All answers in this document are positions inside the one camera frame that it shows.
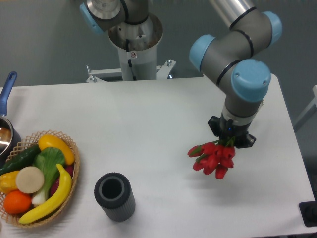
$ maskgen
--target tulip bouquet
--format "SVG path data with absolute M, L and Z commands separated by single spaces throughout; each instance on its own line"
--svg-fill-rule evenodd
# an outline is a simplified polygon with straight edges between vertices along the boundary
M 229 168 L 233 168 L 235 137 L 196 145 L 188 152 L 189 157 L 198 157 L 193 165 L 195 171 L 203 169 L 205 175 L 216 170 L 215 177 L 223 179 Z

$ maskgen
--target yellow bell pepper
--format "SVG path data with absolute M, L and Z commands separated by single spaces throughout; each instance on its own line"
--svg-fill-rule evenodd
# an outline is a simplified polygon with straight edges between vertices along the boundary
M 19 172 L 13 171 L 0 176 L 0 192 L 8 194 L 18 189 L 15 184 L 15 178 Z
M 71 189 L 71 177 L 61 164 L 59 170 L 59 186 L 57 191 L 46 202 L 25 213 L 19 223 L 29 224 L 55 211 L 68 197 Z
M 62 139 L 58 138 L 57 136 L 50 134 L 43 135 L 39 139 L 39 147 L 41 151 L 48 147 L 60 149 L 64 154 L 66 165 L 72 165 L 75 161 L 75 157 L 71 149 Z

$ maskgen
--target saucepan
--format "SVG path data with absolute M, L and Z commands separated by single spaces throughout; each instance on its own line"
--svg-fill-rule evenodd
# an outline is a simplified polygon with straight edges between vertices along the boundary
M 17 78 L 16 72 L 11 72 L 0 94 L 0 168 L 5 163 L 10 151 L 21 141 L 20 135 L 6 118 L 7 101 Z

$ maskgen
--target white table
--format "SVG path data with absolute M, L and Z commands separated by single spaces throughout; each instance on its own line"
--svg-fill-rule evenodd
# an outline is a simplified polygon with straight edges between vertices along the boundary
M 81 171 L 72 204 L 51 225 L 21 230 L 2 221 L 2 238 L 260 237 L 316 232 L 298 204 L 313 201 L 276 77 L 224 180 L 192 169 L 187 151 L 213 141 L 207 121 L 225 95 L 206 78 L 15 87 L 8 119 L 21 137 L 60 130 L 77 142 Z M 119 172 L 136 211 L 110 220 L 94 198 L 97 180 Z

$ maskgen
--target wicker basket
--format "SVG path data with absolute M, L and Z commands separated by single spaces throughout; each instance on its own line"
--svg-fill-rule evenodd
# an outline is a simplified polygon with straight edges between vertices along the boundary
M 72 194 L 74 193 L 74 189 L 76 187 L 76 182 L 78 178 L 78 173 L 79 173 L 79 167 L 80 167 L 80 160 L 79 160 L 79 152 L 76 143 L 66 134 L 62 132 L 57 132 L 57 131 L 39 131 L 37 133 L 33 133 L 31 136 L 27 136 L 25 139 L 23 139 L 21 142 L 17 144 L 16 147 L 13 148 L 13 151 L 11 151 L 10 155 L 8 156 L 7 160 L 10 160 L 12 157 L 14 157 L 16 154 L 20 153 L 21 151 L 25 150 L 26 148 L 36 144 L 40 137 L 45 134 L 51 134 L 55 135 L 59 138 L 61 138 L 73 151 L 74 156 L 75 156 L 75 165 L 74 165 L 74 174 L 72 178 L 72 186 L 71 190 L 69 193 L 69 196 L 65 200 L 65 202 L 49 217 L 44 217 L 40 220 L 37 220 L 33 223 L 30 224 L 20 224 L 19 219 L 21 215 L 10 215 L 8 214 L 4 208 L 3 208 L 3 201 L 5 198 L 4 193 L 0 193 L 0 216 L 3 218 L 7 223 L 11 223 L 16 227 L 20 228 L 33 228 L 33 227 L 39 227 L 42 225 L 45 225 L 52 221 L 54 218 L 56 218 L 64 209 L 64 207 L 68 204 Z

